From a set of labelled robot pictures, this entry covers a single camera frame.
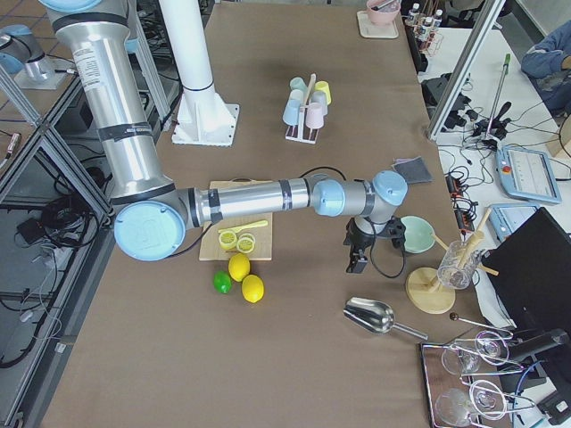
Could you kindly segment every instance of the black monitor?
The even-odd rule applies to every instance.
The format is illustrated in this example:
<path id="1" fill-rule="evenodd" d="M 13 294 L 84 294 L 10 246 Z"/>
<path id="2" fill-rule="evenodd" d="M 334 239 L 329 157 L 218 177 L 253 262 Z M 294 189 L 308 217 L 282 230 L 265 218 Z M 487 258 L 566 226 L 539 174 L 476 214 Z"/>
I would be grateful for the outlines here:
<path id="1" fill-rule="evenodd" d="M 482 260 L 517 330 L 561 328 L 571 335 L 571 238 L 545 209 L 538 209 Z M 537 355 L 559 394 L 571 405 L 571 347 Z"/>

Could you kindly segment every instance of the yellow lemon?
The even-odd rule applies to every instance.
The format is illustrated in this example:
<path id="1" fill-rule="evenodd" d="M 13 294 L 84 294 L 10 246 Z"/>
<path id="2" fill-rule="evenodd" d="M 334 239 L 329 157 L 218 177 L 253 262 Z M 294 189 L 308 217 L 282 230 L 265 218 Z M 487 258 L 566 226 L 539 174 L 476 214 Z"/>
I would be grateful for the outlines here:
<path id="1" fill-rule="evenodd" d="M 248 275 L 242 282 L 242 295 L 251 303 L 264 297 L 264 283 L 259 276 Z"/>
<path id="2" fill-rule="evenodd" d="M 228 273 L 232 279 L 240 283 L 250 273 L 250 260 L 248 256 L 238 253 L 228 262 Z"/>

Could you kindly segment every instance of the white desk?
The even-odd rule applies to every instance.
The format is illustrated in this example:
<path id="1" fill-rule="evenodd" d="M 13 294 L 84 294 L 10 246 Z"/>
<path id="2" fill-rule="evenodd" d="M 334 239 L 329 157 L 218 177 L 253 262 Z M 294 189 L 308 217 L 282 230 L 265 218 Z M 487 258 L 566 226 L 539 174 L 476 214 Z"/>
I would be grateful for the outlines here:
<path id="1" fill-rule="evenodd" d="M 459 58 L 459 53 L 468 40 L 469 33 L 469 29 L 441 29 L 443 40 L 440 48 L 434 57 L 429 58 L 428 70 L 419 75 L 418 79 L 422 81 L 427 78 L 435 78 L 444 73 L 452 72 L 456 65 L 456 61 Z M 490 115 L 493 99 L 500 82 L 502 65 L 506 54 L 511 54 L 511 62 L 509 64 L 509 74 L 505 78 L 501 98 L 498 102 L 498 109 L 506 101 L 511 101 L 512 105 L 504 118 L 509 117 L 515 120 L 524 114 L 525 110 L 536 104 L 539 105 L 525 113 L 521 120 L 518 120 L 516 123 L 521 126 L 531 127 L 550 118 L 549 112 L 541 103 L 541 98 L 536 93 L 527 76 L 521 71 L 516 56 L 509 48 L 509 45 L 503 35 L 498 30 L 493 30 L 488 35 L 484 43 L 484 47 L 476 57 L 476 61 L 470 71 L 471 85 L 466 85 L 465 89 L 468 90 L 462 91 L 464 95 L 472 99 L 472 102 L 470 103 L 471 107 L 478 112 L 482 109 L 482 114 L 486 117 Z M 557 125 L 552 119 L 542 123 L 538 128 L 550 132 L 557 132 L 558 130 Z M 471 135 L 471 125 L 469 124 L 469 121 L 465 129 L 465 136 Z M 511 124 L 508 125 L 508 131 L 514 131 L 516 129 L 516 126 Z M 443 165 L 443 172 L 446 173 L 455 166 L 463 165 L 469 169 L 471 177 L 481 177 L 482 172 L 480 168 L 480 160 L 482 159 L 482 156 L 479 152 L 467 150 L 462 151 L 464 156 L 473 162 L 472 165 L 469 165 L 462 154 L 460 154 L 459 149 L 463 138 L 462 128 L 456 127 L 454 131 L 457 132 L 441 133 L 437 138 L 437 143 L 442 149 L 440 151 L 440 157 Z M 526 146 L 529 144 L 538 144 L 554 137 L 555 136 L 553 134 L 548 132 L 533 129 L 522 129 L 518 130 L 514 134 L 508 134 L 502 142 L 504 145 L 520 144 Z M 529 148 L 531 150 L 547 152 L 544 144 L 533 145 Z M 558 159 L 558 161 L 563 161 L 567 165 L 571 165 L 571 160 Z M 484 165 L 492 174 L 494 182 L 468 189 L 470 199 L 472 201 L 479 202 L 479 205 L 476 208 L 478 218 L 483 216 L 486 207 L 492 203 L 517 202 L 517 200 L 508 197 L 501 188 L 495 168 L 495 156 L 493 154 L 485 160 Z M 569 169 L 556 162 L 552 162 L 551 166 L 553 167 L 556 177 L 569 177 Z M 569 215 L 569 207 L 571 207 L 571 182 L 558 182 L 558 185 L 562 194 L 563 203 L 559 205 L 545 206 L 550 214 L 566 231 L 571 231 L 571 216 Z M 484 231 L 486 237 L 480 245 L 481 248 L 496 248 L 498 242 L 495 239 L 495 233 L 491 226 L 489 224 L 486 225 Z M 490 290 L 493 292 L 493 288 L 486 275 L 480 275 L 480 277 L 481 282 L 476 289 L 478 291 L 478 299 L 480 300 L 482 313 L 491 321 L 498 319 L 497 316 L 500 314 L 494 309 L 496 306 L 495 297 L 490 299 L 488 293 Z M 551 391 L 553 391 L 553 386 L 548 382 L 542 386 L 526 390 L 525 395 L 532 399 L 540 400 L 549 395 Z M 525 421 L 525 425 L 521 425 L 521 423 L 517 421 L 516 427 L 531 426 L 540 418 L 540 413 L 539 410 L 534 409 L 527 412 L 521 412 L 521 416 Z M 540 426 L 549 426 L 549 424 L 545 422 Z M 566 421 L 565 424 L 560 426 L 571 427 L 571 420 Z"/>

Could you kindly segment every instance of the cutting board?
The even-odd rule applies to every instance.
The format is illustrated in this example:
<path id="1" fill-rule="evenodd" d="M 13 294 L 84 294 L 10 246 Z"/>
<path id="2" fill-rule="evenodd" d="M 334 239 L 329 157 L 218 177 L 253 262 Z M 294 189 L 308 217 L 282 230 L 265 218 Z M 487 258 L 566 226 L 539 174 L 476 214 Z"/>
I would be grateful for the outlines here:
<path id="1" fill-rule="evenodd" d="M 211 181 L 210 189 L 224 189 L 229 187 L 236 187 L 239 185 L 255 185 L 259 183 L 267 183 L 264 181 Z M 256 239 L 254 250 L 247 254 L 250 260 L 271 260 L 271 244 L 272 244 L 272 214 L 256 214 L 252 216 L 242 216 L 234 218 L 225 218 L 219 223 L 214 225 L 211 230 L 206 234 L 201 241 L 200 254 L 198 259 L 200 261 L 208 260 L 228 260 L 237 250 L 225 251 L 220 248 L 218 242 L 218 231 L 228 227 L 241 226 L 254 221 L 266 219 L 268 225 L 265 227 L 256 227 L 254 229 L 245 229 L 238 233 L 238 238 L 241 234 L 252 234 Z M 204 229 L 210 225 L 207 222 L 203 225 Z"/>

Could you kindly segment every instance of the brown table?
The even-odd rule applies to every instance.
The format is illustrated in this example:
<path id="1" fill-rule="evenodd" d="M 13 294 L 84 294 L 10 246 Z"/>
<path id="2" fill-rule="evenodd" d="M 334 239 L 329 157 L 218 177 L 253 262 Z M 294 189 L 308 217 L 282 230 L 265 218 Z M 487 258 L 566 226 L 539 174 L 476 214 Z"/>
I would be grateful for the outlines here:
<path id="1" fill-rule="evenodd" d="M 226 149 L 175 146 L 165 133 L 158 150 L 177 186 L 297 177 L 318 165 L 371 179 L 393 158 L 421 155 L 434 182 L 411 186 L 397 214 L 428 219 L 444 241 L 457 238 L 403 28 L 398 39 L 363 39 L 356 12 L 215 6 L 207 41 L 218 92 L 241 105 L 236 140 Z M 334 99 L 315 146 L 286 141 L 281 122 L 289 80 L 312 72 Z M 275 214 L 273 260 L 252 264 L 266 283 L 255 305 L 237 284 L 216 293 L 211 279 L 225 263 L 199 262 L 197 251 L 143 263 L 115 249 L 42 426 L 425 426 L 415 339 L 368 333 L 343 316 L 343 305 L 351 296 L 383 300 L 437 342 L 465 326 L 415 309 L 406 275 L 387 280 L 372 266 L 345 274 L 347 220 Z M 385 242 L 376 249 L 378 264 L 398 271 L 397 251 Z M 436 247 L 411 255 L 406 271 L 435 267 L 442 255 Z M 471 289 L 454 309 L 478 316 Z"/>

